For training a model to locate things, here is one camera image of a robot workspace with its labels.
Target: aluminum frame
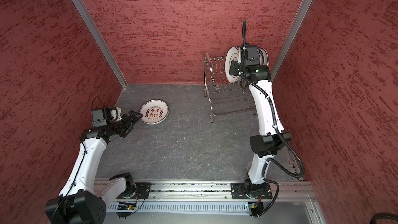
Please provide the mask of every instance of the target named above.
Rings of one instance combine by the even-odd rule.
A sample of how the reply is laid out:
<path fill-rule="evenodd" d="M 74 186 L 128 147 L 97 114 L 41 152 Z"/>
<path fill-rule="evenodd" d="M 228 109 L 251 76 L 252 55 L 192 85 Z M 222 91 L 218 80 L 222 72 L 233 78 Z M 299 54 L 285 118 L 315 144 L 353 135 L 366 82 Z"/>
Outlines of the aluminum frame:
<path fill-rule="evenodd" d="M 122 85 L 122 88 L 125 89 L 127 86 L 127 81 L 124 78 L 122 72 L 120 71 L 120 68 L 117 65 L 115 59 L 113 58 L 111 51 L 106 45 L 105 40 L 102 38 L 100 31 L 98 30 L 96 24 L 94 23 L 94 20 L 92 19 L 86 6 L 84 5 L 83 0 L 72 0 L 72 2 L 74 3 L 77 11 L 80 13 L 80 16 L 83 18 L 84 22 L 86 23 L 87 28 L 90 30 L 95 41 L 97 42 L 98 47 L 101 49 L 102 54 L 109 63 L 109 66 L 112 68 L 112 71 L 114 72 L 115 76 L 120 82 L 120 85 Z"/>
<path fill-rule="evenodd" d="M 302 0 L 300 7 L 298 8 L 298 11 L 296 13 L 295 19 L 293 20 L 292 26 L 290 27 L 289 33 L 286 36 L 285 42 L 283 43 L 281 47 L 281 52 L 279 53 L 275 64 L 272 66 L 272 71 L 271 71 L 271 78 L 272 81 L 275 79 L 276 74 L 278 73 L 279 69 L 282 66 L 282 63 L 285 59 L 285 56 L 290 48 L 290 45 L 293 42 L 293 39 L 295 38 L 297 31 L 299 30 L 301 23 L 308 11 L 308 8 L 310 8 L 312 0 Z"/>
<path fill-rule="evenodd" d="M 96 179 L 94 191 L 98 191 L 107 183 L 107 179 Z M 185 180 L 138 180 L 135 183 L 152 183 L 147 201 L 207 201 L 207 202 L 244 202 L 247 199 L 232 199 L 231 183 L 243 181 L 185 181 Z M 278 182 L 279 194 L 277 201 L 285 202 L 316 202 L 318 201 L 311 182 L 285 181 Z M 276 186 L 271 184 L 271 191 Z"/>

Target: dish rack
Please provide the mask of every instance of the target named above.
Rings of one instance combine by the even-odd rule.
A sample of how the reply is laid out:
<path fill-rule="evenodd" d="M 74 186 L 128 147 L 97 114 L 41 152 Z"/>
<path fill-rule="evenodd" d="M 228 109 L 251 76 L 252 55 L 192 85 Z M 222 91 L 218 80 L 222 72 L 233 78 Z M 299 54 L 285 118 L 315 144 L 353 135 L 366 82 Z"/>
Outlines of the dish rack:
<path fill-rule="evenodd" d="M 240 81 L 230 83 L 225 75 L 225 57 L 210 58 L 205 54 L 205 97 L 209 97 L 210 121 L 214 116 L 254 111 L 256 105 L 248 89 L 241 88 Z"/>

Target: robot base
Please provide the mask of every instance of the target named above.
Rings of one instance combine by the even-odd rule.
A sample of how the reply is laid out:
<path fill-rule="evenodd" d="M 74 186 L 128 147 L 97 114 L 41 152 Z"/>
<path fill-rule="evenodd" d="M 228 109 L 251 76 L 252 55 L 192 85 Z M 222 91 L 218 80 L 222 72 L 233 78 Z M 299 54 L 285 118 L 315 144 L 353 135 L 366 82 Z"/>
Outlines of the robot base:
<path fill-rule="evenodd" d="M 232 199 L 272 199 L 268 183 L 252 184 L 249 179 L 244 183 L 231 183 Z"/>

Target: white plate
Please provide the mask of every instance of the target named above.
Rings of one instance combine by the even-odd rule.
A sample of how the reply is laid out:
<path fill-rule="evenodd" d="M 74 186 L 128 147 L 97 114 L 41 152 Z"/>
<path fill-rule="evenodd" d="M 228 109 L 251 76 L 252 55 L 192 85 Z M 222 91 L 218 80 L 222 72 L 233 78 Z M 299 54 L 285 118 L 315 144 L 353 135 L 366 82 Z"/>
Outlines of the white plate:
<path fill-rule="evenodd" d="M 228 50 L 225 57 L 225 76 L 230 83 L 235 83 L 238 76 L 229 74 L 229 67 L 231 66 L 231 61 L 237 61 L 239 58 L 239 51 L 236 47 L 232 47 Z"/>
<path fill-rule="evenodd" d="M 151 100 L 145 103 L 140 110 L 141 120 L 146 124 L 159 124 L 169 114 L 169 107 L 164 101 Z"/>
<path fill-rule="evenodd" d="M 260 54 L 258 49 L 257 49 L 257 54 L 258 54 L 258 57 L 260 58 L 260 65 L 263 65 L 264 64 L 264 57 Z"/>
<path fill-rule="evenodd" d="M 269 66 L 269 60 L 268 60 L 268 53 L 267 53 L 267 51 L 266 51 L 265 49 L 263 49 L 262 47 L 259 47 L 258 49 L 261 50 L 261 52 L 262 52 L 263 55 L 264 55 L 264 59 L 263 59 L 262 65 L 265 64 L 265 65 Z"/>

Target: black cable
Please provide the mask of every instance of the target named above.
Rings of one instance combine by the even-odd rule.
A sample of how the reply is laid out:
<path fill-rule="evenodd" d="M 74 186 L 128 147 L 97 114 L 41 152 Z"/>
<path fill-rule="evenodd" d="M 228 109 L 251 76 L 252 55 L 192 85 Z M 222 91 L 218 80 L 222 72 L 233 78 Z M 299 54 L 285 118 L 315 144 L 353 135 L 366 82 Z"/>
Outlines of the black cable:
<path fill-rule="evenodd" d="M 144 205 L 144 202 L 145 202 L 145 199 L 144 199 L 144 201 L 142 202 L 141 206 L 140 206 L 136 211 L 134 211 L 131 215 L 135 214 L 135 212 L 137 212 L 138 210 L 140 210 L 140 208 Z"/>
<path fill-rule="evenodd" d="M 105 107 L 105 105 L 102 103 L 101 99 L 100 99 L 98 96 L 96 96 L 96 97 L 93 99 L 93 101 L 91 102 L 91 110 L 93 109 L 94 100 L 96 100 L 97 98 L 98 98 L 98 100 L 101 102 L 101 104 L 103 105 L 103 107 Z"/>
<path fill-rule="evenodd" d="M 260 216 L 262 216 L 263 214 L 265 214 L 265 212 L 267 212 L 267 211 L 272 207 L 272 205 L 274 204 L 274 202 L 275 202 L 276 199 L 278 198 L 278 193 L 279 193 L 279 184 L 278 184 L 277 182 L 271 181 L 271 180 L 267 180 L 267 179 L 265 179 L 265 178 L 264 178 L 264 181 L 266 181 L 267 183 L 275 184 L 275 185 L 276 185 L 276 191 L 275 191 L 274 197 L 272 198 L 271 202 L 270 202 L 270 203 L 268 204 L 268 206 L 264 209 L 264 211 L 261 212 L 261 214 L 258 215 L 258 217 L 260 217 Z"/>
<path fill-rule="evenodd" d="M 108 141 L 108 143 L 112 142 L 113 140 L 117 139 L 119 136 L 115 137 L 114 139 L 112 139 L 111 141 Z"/>
<path fill-rule="evenodd" d="M 55 208 L 55 211 L 52 213 L 52 217 L 51 217 L 50 223 L 52 223 L 52 219 L 54 218 L 54 214 L 55 214 L 55 212 L 58 210 L 59 206 L 61 206 L 62 202 L 65 200 L 65 197 L 67 197 L 67 195 L 69 194 L 69 192 L 70 192 L 70 190 L 72 189 L 72 187 L 75 186 L 77 174 L 79 173 L 80 167 L 82 166 L 82 163 L 83 163 L 83 161 L 84 161 L 84 156 L 85 156 L 86 153 L 87 153 L 86 146 L 84 145 L 84 143 L 83 143 L 80 139 L 79 139 L 79 141 L 80 141 L 80 143 L 81 143 L 81 144 L 83 145 L 83 147 L 84 147 L 83 159 L 82 159 L 82 161 L 80 161 L 80 165 L 79 165 L 79 167 L 78 167 L 78 169 L 77 169 L 76 175 L 75 175 L 75 177 L 74 177 L 74 179 L 73 179 L 73 181 L 72 181 L 72 184 L 71 184 L 69 190 L 67 191 L 66 195 L 63 196 L 63 197 L 61 198 L 61 200 L 60 200 L 59 203 L 58 203 L 58 206 Z"/>
<path fill-rule="evenodd" d="M 398 221 L 398 215 L 390 214 L 390 213 L 377 213 L 372 217 L 371 222 L 369 224 L 376 224 L 376 221 L 380 220 L 380 219 L 388 219 L 388 220 Z"/>
<path fill-rule="evenodd" d="M 286 174 L 288 174 L 291 177 L 295 177 L 295 178 L 301 178 L 304 176 L 305 173 L 305 167 L 303 162 L 301 161 L 300 157 L 297 155 L 297 153 L 293 150 L 293 148 L 290 146 L 290 144 L 283 138 L 283 135 L 279 132 L 278 129 L 278 125 L 277 125 L 277 121 L 276 121 L 276 114 L 275 114 L 275 108 L 274 105 L 272 103 L 271 97 L 267 94 L 267 92 L 265 92 L 260 86 L 258 86 L 257 84 L 251 82 L 249 79 L 246 78 L 245 73 L 243 72 L 243 61 L 245 61 L 246 59 L 246 55 L 247 55 L 247 50 L 246 50 L 246 20 L 243 21 L 243 26 L 242 26 L 242 39 L 243 39 L 243 46 L 244 49 L 242 50 L 242 55 L 240 58 L 240 65 L 239 65 L 239 75 L 240 77 L 246 81 L 247 83 L 249 83 L 250 85 L 252 85 L 253 87 L 255 87 L 257 90 L 259 90 L 261 93 L 264 94 L 264 96 L 266 97 L 266 99 L 268 100 L 269 106 L 271 107 L 271 113 L 272 113 L 272 122 L 274 125 L 274 129 L 275 132 L 278 136 L 278 138 L 285 144 L 285 146 L 293 153 L 293 155 L 296 157 L 297 159 L 297 163 L 300 167 L 300 173 L 295 174 L 290 172 L 289 170 L 287 170 L 285 167 L 283 167 L 280 163 L 278 163 L 277 161 L 275 161 L 272 158 L 267 159 L 267 161 L 272 161 L 276 164 L 276 166 L 278 166 L 279 168 L 281 168 L 281 170 L 283 170 Z"/>
<path fill-rule="evenodd" d="M 240 88 L 242 89 L 243 92 L 245 92 L 245 88 L 242 86 L 242 78 L 240 79 Z"/>

